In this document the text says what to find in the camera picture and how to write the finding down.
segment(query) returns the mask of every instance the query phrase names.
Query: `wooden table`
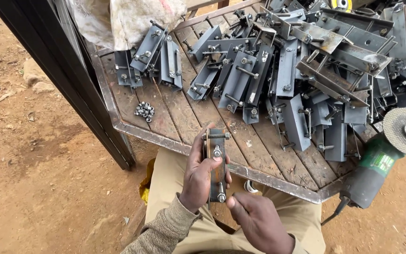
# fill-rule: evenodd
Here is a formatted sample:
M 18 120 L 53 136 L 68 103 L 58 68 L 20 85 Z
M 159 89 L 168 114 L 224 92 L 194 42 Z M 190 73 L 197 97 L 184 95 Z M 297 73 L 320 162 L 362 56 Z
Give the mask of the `wooden table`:
M 221 26 L 222 31 L 237 20 L 232 14 L 235 9 L 244 9 L 253 16 L 260 11 L 260 0 L 247 0 L 233 6 L 209 13 L 211 22 Z M 192 45 L 197 41 L 200 30 L 208 28 L 203 22 L 205 16 L 184 21 L 171 32 L 173 40 L 181 45 L 181 62 L 183 69 L 183 90 L 172 92 L 169 87 L 143 78 L 143 87 L 134 93 L 129 87 L 117 83 L 114 56 L 107 49 L 97 51 L 91 43 L 89 53 L 93 56 L 99 85 L 110 113 L 113 126 L 121 133 L 136 136 L 161 147 L 187 155 L 194 137 L 211 122 L 217 128 L 230 131 L 232 137 L 226 142 L 226 149 L 233 163 L 228 165 L 230 171 L 238 176 L 265 184 L 290 193 L 312 203 L 321 203 L 339 192 L 346 174 L 357 164 L 357 158 L 349 158 L 344 163 L 327 162 L 324 153 L 311 145 L 304 152 L 280 148 L 279 137 L 266 115 L 260 116 L 260 122 L 247 125 L 242 120 L 242 112 L 236 114 L 224 108 L 217 108 L 218 99 L 208 97 L 205 101 L 194 101 L 185 91 L 190 81 L 202 68 L 194 57 L 184 52 L 180 43 L 185 38 Z M 135 116 L 134 111 L 139 102 L 150 102 L 156 114 L 151 123 L 143 117 Z M 282 131 L 284 124 L 279 125 Z M 348 152 L 355 153 L 357 146 L 361 151 L 363 144 L 377 133 L 368 126 L 366 132 L 355 136 L 348 130 Z

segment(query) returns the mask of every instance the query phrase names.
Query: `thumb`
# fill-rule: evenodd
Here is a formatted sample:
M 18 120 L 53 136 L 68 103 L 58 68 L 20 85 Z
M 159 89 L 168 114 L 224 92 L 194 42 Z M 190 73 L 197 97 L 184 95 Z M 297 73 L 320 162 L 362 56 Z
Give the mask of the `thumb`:
M 211 159 L 206 158 L 201 162 L 199 169 L 209 173 L 211 170 L 217 168 L 220 164 L 222 164 L 222 158 L 220 157 L 214 157 Z
M 237 221 L 241 227 L 248 224 L 250 216 L 234 196 L 228 198 L 226 206 L 230 210 L 233 220 Z

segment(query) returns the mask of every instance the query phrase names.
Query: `hand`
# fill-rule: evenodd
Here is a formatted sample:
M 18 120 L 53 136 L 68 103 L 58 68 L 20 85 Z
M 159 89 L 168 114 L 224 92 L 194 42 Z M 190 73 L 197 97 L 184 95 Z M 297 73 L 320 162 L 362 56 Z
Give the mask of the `hand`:
M 270 199 L 250 193 L 234 193 L 226 205 L 257 250 L 267 254 L 292 253 L 295 240 L 287 234 Z
M 221 157 L 215 157 L 213 159 L 207 158 L 204 160 L 202 158 L 203 134 L 206 132 L 206 129 L 215 127 L 215 124 L 209 124 L 195 137 L 189 158 L 187 158 L 183 191 L 180 194 L 179 200 L 181 204 L 192 213 L 196 213 L 200 207 L 205 205 L 209 197 L 209 188 L 211 186 L 210 172 L 222 163 Z M 225 163 L 229 164 L 230 158 L 228 154 L 225 155 Z M 226 171 L 225 181 L 226 188 L 228 189 L 231 183 L 229 170 Z

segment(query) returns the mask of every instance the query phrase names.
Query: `dirt ground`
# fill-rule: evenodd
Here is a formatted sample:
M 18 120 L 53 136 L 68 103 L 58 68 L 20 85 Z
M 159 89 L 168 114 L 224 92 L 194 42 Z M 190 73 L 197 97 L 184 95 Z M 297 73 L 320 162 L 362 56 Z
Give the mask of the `dirt ground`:
M 44 83 L 31 87 L 25 78 Z M 126 172 L 0 20 L 0 253 L 120 252 L 157 152 L 131 141 L 138 164 Z M 325 202 L 323 218 L 337 204 Z M 406 253 L 406 158 L 370 208 L 347 208 L 323 234 L 327 253 Z

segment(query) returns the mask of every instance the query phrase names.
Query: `dry leaf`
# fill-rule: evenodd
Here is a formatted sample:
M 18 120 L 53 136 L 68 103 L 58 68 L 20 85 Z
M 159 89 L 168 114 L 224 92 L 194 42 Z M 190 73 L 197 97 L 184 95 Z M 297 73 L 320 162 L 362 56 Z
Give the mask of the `dry leaf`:
M 3 101 L 5 98 L 7 98 L 7 97 L 9 97 L 9 96 L 12 96 L 12 95 L 14 95 L 14 94 L 16 94 L 16 93 L 15 93 L 14 91 L 10 90 L 10 91 L 8 91 L 7 93 L 3 94 L 3 95 L 0 97 L 0 101 Z

